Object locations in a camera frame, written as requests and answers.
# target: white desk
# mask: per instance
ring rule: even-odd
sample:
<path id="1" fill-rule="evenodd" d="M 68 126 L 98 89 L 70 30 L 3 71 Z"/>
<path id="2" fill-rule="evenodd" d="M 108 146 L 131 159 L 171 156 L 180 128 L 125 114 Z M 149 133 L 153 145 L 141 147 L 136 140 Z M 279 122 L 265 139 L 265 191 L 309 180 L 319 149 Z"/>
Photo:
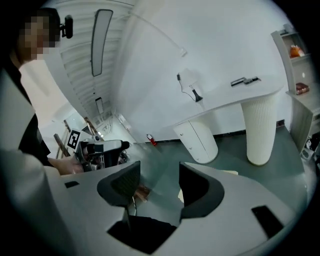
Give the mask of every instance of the white desk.
<path id="1" fill-rule="evenodd" d="M 206 93 L 203 100 L 196 103 L 198 112 L 194 111 L 193 101 L 175 110 L 183 114 L 178 122 L 169 121 L 166 125 L 174 126 L 174 131 L 195 161 L 201 164 L 209 163 L 218 154 L 215 139 L 201 116 L 237 103 L 241 104 L 244 116 L 248 160 L 258 166 L 269 160 L 276 132 L 276 95 L 284 84 L 280 84 L 279 80 L 272 76 L 263 75 L 259 78 L 261 81 L 248 85 L 241 83 L 231 87 L 230 84 L 224 84 Z"/>

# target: hand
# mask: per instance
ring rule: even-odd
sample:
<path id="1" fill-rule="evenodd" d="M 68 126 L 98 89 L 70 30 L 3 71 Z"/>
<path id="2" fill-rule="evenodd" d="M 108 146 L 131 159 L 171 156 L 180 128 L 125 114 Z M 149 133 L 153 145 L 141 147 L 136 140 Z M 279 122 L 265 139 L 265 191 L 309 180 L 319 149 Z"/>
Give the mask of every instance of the hand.
<path id="1" fill-rule="evenodd" d="M 81 163 L 76 159 L 75 155 L 62 159 L 48 158 L 48 160 L 50 164 L 59 171 L 60 175 L 79 174 L 84 172 Z"/>

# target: person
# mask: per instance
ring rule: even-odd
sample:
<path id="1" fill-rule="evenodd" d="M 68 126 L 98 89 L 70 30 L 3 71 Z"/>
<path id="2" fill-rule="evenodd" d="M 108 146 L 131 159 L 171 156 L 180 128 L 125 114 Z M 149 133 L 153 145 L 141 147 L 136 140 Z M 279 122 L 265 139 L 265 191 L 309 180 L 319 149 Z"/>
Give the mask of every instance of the person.
<path id="1" fill-rule="evenodd" d="M 59 41 L 60 17 L 54 8 L 41 8 L 33 11 L 19 26 L 16 42 L 4 61 L 4 68 L 30 104 L 27 92 L 21 84 L 19 69 L 25 63 L 36 60 L 38 55 L 44 53 L 44 49 L 55 47 Z M 35 156 L 44 166 L 55 167 L 61 175 L 83 172 L 82 165 L 74 155 L 63 159 L 47 157 L 50 151 L 42 139 L 36 115 L 27 126 L 19 149 Z"/>

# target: white ribbed column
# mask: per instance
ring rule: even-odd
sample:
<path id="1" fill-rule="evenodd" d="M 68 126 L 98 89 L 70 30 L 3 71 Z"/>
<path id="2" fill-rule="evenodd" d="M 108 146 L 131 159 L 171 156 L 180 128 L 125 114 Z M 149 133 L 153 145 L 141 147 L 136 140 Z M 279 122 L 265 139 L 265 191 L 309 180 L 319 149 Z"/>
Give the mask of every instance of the white ribbed column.
<path id="1" fill-rule="evenodd" d="M 241 103 L 246 129 L 246 155 L 257 166 L 266 164 L 274 146 L 278 94 Z"/>

